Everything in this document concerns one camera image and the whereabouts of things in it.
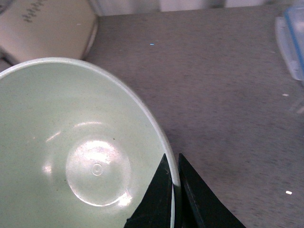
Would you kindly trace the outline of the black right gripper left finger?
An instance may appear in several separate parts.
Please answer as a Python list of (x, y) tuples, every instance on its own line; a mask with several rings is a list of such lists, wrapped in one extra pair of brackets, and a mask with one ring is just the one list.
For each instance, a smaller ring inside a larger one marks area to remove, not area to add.
[(164, 154), (148, 189), (125, 228), (169, 228), (171, 226), (172, 178)]

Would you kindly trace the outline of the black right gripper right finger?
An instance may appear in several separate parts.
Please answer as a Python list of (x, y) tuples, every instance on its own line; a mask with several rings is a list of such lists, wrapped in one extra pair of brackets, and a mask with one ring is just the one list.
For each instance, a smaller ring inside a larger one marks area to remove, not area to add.
[(180, 153), (178, 160), (184, 228), (244, 228)]

